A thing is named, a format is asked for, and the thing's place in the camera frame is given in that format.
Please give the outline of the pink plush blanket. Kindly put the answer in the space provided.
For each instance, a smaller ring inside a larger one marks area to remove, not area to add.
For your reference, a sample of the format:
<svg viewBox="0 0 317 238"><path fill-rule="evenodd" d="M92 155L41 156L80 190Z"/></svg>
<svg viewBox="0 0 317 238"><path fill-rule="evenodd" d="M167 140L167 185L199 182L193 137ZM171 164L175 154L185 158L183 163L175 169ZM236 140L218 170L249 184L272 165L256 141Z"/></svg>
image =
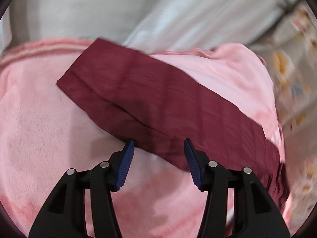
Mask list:
<svg viewBox="0 0 317 238"><path fill-rule="evenodd" d="M24 235L67 169L91 169L124 146L57 87L88 45L34 42L1 58L1 203ZM285 158L272 81L251 50L223 44L155 58L233 102ZM135 150L126 183L112 198L124 237L196 237L206 202L189 173L142 149Z"/></svg>

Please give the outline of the grey floral bedding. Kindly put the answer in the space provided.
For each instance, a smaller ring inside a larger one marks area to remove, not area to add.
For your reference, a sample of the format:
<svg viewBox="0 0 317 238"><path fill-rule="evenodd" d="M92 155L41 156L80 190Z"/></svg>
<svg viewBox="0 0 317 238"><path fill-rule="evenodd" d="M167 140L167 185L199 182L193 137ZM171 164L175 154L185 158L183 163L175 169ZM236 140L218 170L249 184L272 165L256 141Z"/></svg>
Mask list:
<svg viewBox="0 0 317 238"><path fill-rule="evenodd" d="M266 61L284 134L290 233L316 204L316 17L302 1L250 49Z"/></svg>

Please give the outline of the white satin curtain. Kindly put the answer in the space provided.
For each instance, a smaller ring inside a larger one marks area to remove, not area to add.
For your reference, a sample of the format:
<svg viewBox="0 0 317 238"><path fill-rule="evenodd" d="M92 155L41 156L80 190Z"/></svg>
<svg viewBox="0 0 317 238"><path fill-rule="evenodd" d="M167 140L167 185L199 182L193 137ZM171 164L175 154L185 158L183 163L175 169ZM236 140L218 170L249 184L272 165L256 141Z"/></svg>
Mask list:
<svg viewBox="0 0 317 238"><path fill-rule="evenodd" d="M117 42L146 53L250 44L297 0L10 0L1 50L50 38Z"/></svg>

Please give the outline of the maroon puffer jacket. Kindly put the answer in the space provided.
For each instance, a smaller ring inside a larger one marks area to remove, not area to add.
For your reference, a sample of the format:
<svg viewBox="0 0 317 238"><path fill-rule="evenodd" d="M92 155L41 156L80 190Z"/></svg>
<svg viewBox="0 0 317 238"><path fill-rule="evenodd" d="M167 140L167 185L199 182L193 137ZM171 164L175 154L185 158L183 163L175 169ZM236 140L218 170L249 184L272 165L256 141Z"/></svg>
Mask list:
<svg viewBox="0 0 317 238"><path fill-rule="evenodd" d="M272 80L242 44L146 55L94 41L57 86L101 129L187 170L183 143L253 169L283 209L290 191Z"/></svg>

